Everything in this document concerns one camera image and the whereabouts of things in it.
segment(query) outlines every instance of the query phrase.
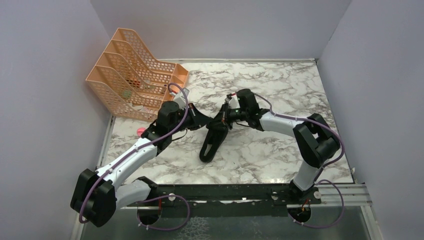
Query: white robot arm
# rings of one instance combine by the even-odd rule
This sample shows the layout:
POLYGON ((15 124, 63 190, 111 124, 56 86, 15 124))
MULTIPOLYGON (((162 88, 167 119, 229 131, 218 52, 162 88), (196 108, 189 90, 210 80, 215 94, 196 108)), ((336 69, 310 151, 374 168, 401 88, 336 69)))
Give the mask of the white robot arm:
MULTIPOLYGON (((179 126, 177 131, 182 131, 197 130, 206 125, 209 131, 199 158, 202 162, 208 163, 213 160, 228 131, 232 129, 233 123, 238 121, 245 121, 249 127, 259 131, 276 132, 296 138, 304 161, 289 184, 290 197, 300 199, 308 194, 324 162, 340 148, 337 138, 316 124, 277 117, 269 109, 259 108, 255 95, 249 89, 240 90, 236 95, 240 108, 231 108, 229 104, 231 101, 228 100, 215 118, 203 115, 192 103, 188 104, 187 118, 182 118, 184 112, 184 109, 181 109, 182 104, 175 101, 164 102, 158 112, 157 120, 143 132, 130 149, 97 171, 86 169, 80 174, 72 196, 71 208, 83 212, 88 221, 101 227, 112 217, 117 208, 148 198, 151 192, 148 183, 139 179, 126 185, 122 183, 142 164, 165 150, 172 141, 170 132, 176 126, 179 126)), ((314 113, 308 119, 328 126, 319 114, 314 113)))

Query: orange plastic basket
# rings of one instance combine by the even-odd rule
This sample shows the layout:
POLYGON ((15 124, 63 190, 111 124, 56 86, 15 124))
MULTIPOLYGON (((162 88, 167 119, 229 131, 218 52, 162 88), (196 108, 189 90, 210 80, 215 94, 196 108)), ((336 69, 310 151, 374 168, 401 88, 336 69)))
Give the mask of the orange plastic basket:
MULTIPOLYGON (((152 122, 162 103, 174 99, 168 84, 183 88, 188 74, 179 64, 156 60, 135 31, 118 28, 86 82, 114 116, 152 122), (126 31, 137 41, 116 39, 126 31)), ((179 92, 175 86, 171 90, 179 92)))
MULTIPOLYGON (((166 73, 166 72, 155 72, 150 70, 142 58, 137 54, 134 48, 126 41, 121 40, 111 40, 104 50, 105 53, 116 53, 122 55, 122 57, 127 61, 127 63, 135 70, 135 72, 140 76, 140 78, 146 82, 153 85, 165 86, 169 83, 176 83, 180 87, 184 87, 186 79, 181 80, 177 76, 166 73)), ((113 68, 118 69, 122 65, 121 61, 111 62, 113 68)), ((178 92, 176 86, 171 86, 171 89, 174 92, 178 92)))
POLYGON ((127 28, 118 28, 112 40, 120 40, 129 43, 150 70, 157 73, 173 74, 182 82, 187 80, 189 71, 178 63, 157 60, 136 31, 127 28))

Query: gray wall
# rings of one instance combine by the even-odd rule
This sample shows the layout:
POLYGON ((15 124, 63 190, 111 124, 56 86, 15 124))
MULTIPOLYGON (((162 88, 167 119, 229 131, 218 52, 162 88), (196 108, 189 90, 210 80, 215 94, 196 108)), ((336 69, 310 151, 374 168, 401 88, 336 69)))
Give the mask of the gray wall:
POLYGON ((84 80, 109 37, 88 0, 0 6, 0 238, 69 239, 108 112, 84 80))
POLYGON ((318 69, 386 240, 424 234, 424 1, 352 0, 318 69))
POLYGON ((109 36, 134 29, 157 58, 321 56, 351 0, 91 0, 109 36))

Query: purple cable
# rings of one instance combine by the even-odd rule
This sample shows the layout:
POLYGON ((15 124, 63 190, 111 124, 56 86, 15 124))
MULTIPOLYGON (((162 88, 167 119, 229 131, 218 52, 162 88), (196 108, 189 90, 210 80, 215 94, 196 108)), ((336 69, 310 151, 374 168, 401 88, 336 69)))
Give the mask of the purple cable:
POLYGON ((342 217, 343 217, 343 214, 345 213, 345 200, 343 199, 343 195, 342 195, 342 192, 340 191, 340 189, 334 184, 334 183, 332 183, 331 181, 329 181, 329 180, 327 180, 327 179, 322 179, 321 181, 319 181, 318 183, 317 183, 317 185, 319 185, 319 184, 321 184, 322 182, 328 182, 329 184, 331 184, 336 190, 337 190, 337 192, 338 192, 338 194, 340 195, 340 200, 341 200, 341 213, 340 213, 340 215, 338 216, 338 218, 333 222, 333 223, 331 223, 331 224, 328 224, 328 225, 323 225, 323 226, 314 226, 314 225, 309 225, 309 224, 305 224, 305 223, 302 223, 302 222, 299 222, 299 221, 297 221, 297 220, 295 220, 290 214, 289 214, 289 216, 293 219, 293 222, 295 222, 295 223, 297 223, 297 224, 299 224, 299 225, 302 225, 303 227, 308 227, 308 228, 312 228, 312 229, 327 229, 327 228, 330 228, 330 227, 332 227, 332 226, 334 226, 334 225, 336 225, 336 224, 338 224, 339 222, 340 222, 340 220, 342 219, 342 217))
POLYGON ((159 199, 165 199, 165 198, 169 198, 169 197, 179 198, 179 199, 184 201, 185 205, 187 205, 187 217, 185 218, 183 223, 181 223, 178 226, 171 227, 171 228, 154 227, 154 226, 150 226, 150 225, 144 225, 142 223, 142 221, 140 220, 139 215, 137 214, 137 220, 138 220, 138 223, 139 223, 138 226, 143 226, 143 227, 146 227, 147 229, 154 229, 154 230, 160 230, 160 231, 174 231, 174 230, 177 230, 179 228, 184 227, 184 225, 186 225, 187 222, 190 219, 190 205, 189 205, 189 202, 184 197, 182 197, 180 195, 165 195, 165 196, 158 196, 158 197, 155 197, 155 198, 152 198, 152 199, 149 199, 149 200, 144 200, 141 203, 149 203, 149 202, 153 202, 153 201, 156 201, 156 200, 159 200, 159 199))
MULTIPOLYGON (((167 138, 167 137, 169 137, 170 135, 172 135, 173 133, 175 133, 175 131, 177 131, 178 130, 178 128, 180 128, 181 127, 181 125, 184 123, 184 120, 186 120, 186 117, 187 117, 187 114, 189 113, 189 98, 187 97, 187 94, 183 91, 183 89, 179 86, 179 85, 177 85, 176 83, 170 83, 169 85, 168 85, 168 90, 171 92, 171 89, 170 89, 170 86, 176 86, 178 89, 179 89, 179 91, 182 93, 182 95, 184 96, 184 99, 185 99, 185 111, 184 111, 184 116, 182 117, 182 119, 181 119, 181 121, 178 123, 178 125, 174 128, 174 129, 172 129, 170 132, 168 132, 167 134, 165 134, 165 135, 163 135, 163 136, 161 136, 161 137, 159 137, 159 138, 157 138, 157 139, 155 139, 155 140, 153 140, 153 141, 150 141, 150 142, 148 142, 148 143, 146 143, 146 144, 143 144, 143 145, 141 145, 141 146, 139 146, 138 148, 137 148, 137 150, 140 150, 140 149, 142 149, 142 148, 145 148, 145 147, 147 147, 147 146, 149 146, 149 145, 152 145, 152 144, 154 144, 154 143, 157 143, 157 142, 159 142, 159 141, 161 141, 162 139, 165 139, 165 138, 167 138)), ((82 223, 82 224, 85 224, 85 223, 88 223, 89 221, 88 220, 83 220, 83 213, 84 213, 84 210, 86 209, 86 206, 87 206, 87 203, 88 203, 88 201, 89 201, 89 199, 90 199, 90 196, 92 195, 92 193, 93 193, 93 191, 94 191, 94 189, 96 189, 96 187, 97 187, 97 185, 100 183, 100 181, 103 179, 103 178, 105 178, 108 174, 110 174, 110 173, 112 173, 112 171, 117 167, 117 166, 119 166, 123 161, 125 161, 129 156, 131 156, 134 152, 136 152, 136 150, 135 149, 133 149, 132 151, 130 151, 129 153, 127 153, 125 156, 123 156, 118 162, 116 162, 113 166, 111 166, 110 168, 109 168, 109 171, 106 171, 105 173, 103 173, 103 175, 101 175, 96 181, 95 181, 95 183, 93 184, 93 186, 90 188, 90 190, 88 191, 88 193, 87 193, 87 196, 85 197, 85 199, 84 199, 84 201, 82 202, 82 206, 81 206, 81 208, 80 208, 80 210, 79 210, 79 217, 78 217, 78 220, 79 220, 79 222, 80 223, 82 223)))
POLYGON ((304 118, 304 117, 295 117, 295 116, 290 116, 290 115, 284 115, 284 114, 278 114, 278 113, 275 113, 275 112, 273 112, 273 105, 271 104, 271 102, 270 102, 270 101, 268 101, 265 97, 263 97, 263 96, 261 96, 261 95, 259 95, 259 94, 254 93, 254 95, 255 95, 255 96, 257 96, 258 98, 260 98, 260 99, 264 100, 266 103, 268 103, 268 104, 269 104, 269 111, 270 111, 270 112, 271 112, 271 114, 273 114, 274 116, 277 116, 277 117, 279 117, 279 118, 283 118, 283 119, 289 119, 289 120, 296 120, 296 121, 304 121, 304 122, 306 121, 306 122, 310 122, 310 123, 312 123, 312 124, 318 125, 318 126, 320 126, 321 128, 324 128, 324 129, 326 129, 326 130, 330 131, 330 132, 331 132, 332 134, 334 134, 334 136, 338 139, 338 141, 340 142, 340 147, 341 147, 341 153, 340 153, 340 155, 339 155, 338 157, 336 157, 334 160, 331 160, 331 161, 329 161, 329 162, 325 163, 325 164, 321 167, 321 169, 319 170, 319 173, 316 175, 316 177, 315 177, 314 181, 316 181, 316 180, 318 179, 318 177, 321 175, 321 173, 323 173, 323 170, 324 170, 324 168, 325 168, 325 167, 327 167, 328 165, 333 164, 333 163, 335 163, 335 162, 339 161, 340 159, 342 159, 343 155, 345 154, 345 144, 343 143, 342 138, 340 138, 340 136, 337 134, 337 132, 336 132, 336 131, 334 131, 333 129, 329 128, 328 126, 326 126, 326 125, 324 125, 324 124, 322 124, 322 123, 320 123, 320 122, 317 122, 317 121, 311 120, 311 119, 309 119, 309 118, 304 118))

